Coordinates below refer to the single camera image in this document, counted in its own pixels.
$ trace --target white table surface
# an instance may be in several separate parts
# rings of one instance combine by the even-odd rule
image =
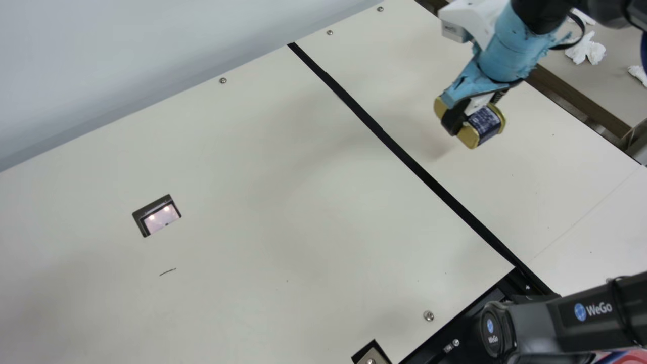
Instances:
[[[529,267],[570,294],[647,270],[647,168],[639,168]]]
[[[290,50],[225,77],[0,174],[0,362],[398,362],[511,269]]]
[[[639,165],[527,84],[499,103],[507,129],[476,150],[447,135],[433,100],[471,57],[409,0],[386,0],[297,44],[524,262]]]
[[[574,24],[567,23],[564,29],[580,33]],[[600,24],[587,25],[586,32],[590,31],[595,31],[593,41],[607,48],[599,64],[592,65],[584,60],[576,65],[564,51],[548,52],[539,63],[625,124],[634,127],[647,119],[647,88],[627,72],[631,65],[642,65],[642,31],[633,27],[609,29]]]

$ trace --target robotic arm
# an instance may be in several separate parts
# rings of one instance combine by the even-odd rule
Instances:
[[[574,45],[565,44],[570,34],[556,38],[573,7],[607,27],[647,29],[646,0],[455,0],[439,11],[443,36],[474,41],[474,56],[434,103],[450,135],[476,148],[503,132],[505,117],[496,102],[527,78],[548,50]]]
[[[640,347],[647,341],[647,272],[549,301],[490,302],[472,338],[471,363],[584,364],[592,351]]]

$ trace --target white wall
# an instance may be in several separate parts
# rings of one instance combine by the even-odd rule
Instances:
[[[378,0],[6,0],[0,170]]]

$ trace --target black strip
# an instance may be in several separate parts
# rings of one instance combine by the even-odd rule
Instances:
[[[543,294],[550,294],[553,291],[542,282],[516,255],[506,247],[483,223],[481,223],[468,209],[465,208],[449,191],[436,181],[418,162],[415,161],[401,146],[399,146],[390,135],[388,135],[380,124],[369,115],[369,113],[355,101],[330,74],[327,74],[306,52],[296,43],[288,44],[288,47],[332,90],[344,104],[366,125],[375,136],[384,143],[418,178],[424,182],[440,199],[449,206],[472,230],[474,230],[486,243],[490,244],[503,258],[517,267],[535,288]]]

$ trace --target black cable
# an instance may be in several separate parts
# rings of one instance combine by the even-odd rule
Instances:
[[[644,348],[644,345],[638,340],[638,335],[633,330],[631,322],[627,319],[624,305],[621,304],[618,280],[623,279],[624,277],[626,276],[609,279],[609,281],[607,282],[607,291],[609,292],[609,296],[611,297],[611,305],[615,308],[615,310],[613,311],[615,312],[615,318],[618,322],[618,326],[620,326],[620,330],[627,338],[627,340],[631,341],[637,347]]]
[[[521,273],[535,285],[543,294],[553,291],[539,279],[514,253],[505,246],[499,238],[481,223],[468,209],[465,208],[449,191],[436,181],[414,158],[412,158],[390,135],[382,129],[380,124],[355,101],[355,99],[339,84],[330,74],[327,74],[308,54],[296,43],[288,47],[334,92],[346,106],[366,125],[384,145],[393,152],[427,187],[429,187],[447,206],[452,209],[463,221],[469,225],[487,244],[505,258],[510,264],[519,268]]]
[[[584,32],[586,29],[586,27],[584,26],[584,22],[580,19],[580,17],[578,17],[573,13],[568,13],[568,17],[570,17],[577,25],[580,26],[580,30],[582,30],[582,36],[573,43],[563,43],[563,44],[554,45],[549,48],[551,51],[563,51],[564,49],[575,47],[577,43],[580,43],[582,41],[582,38],[584,38]]]

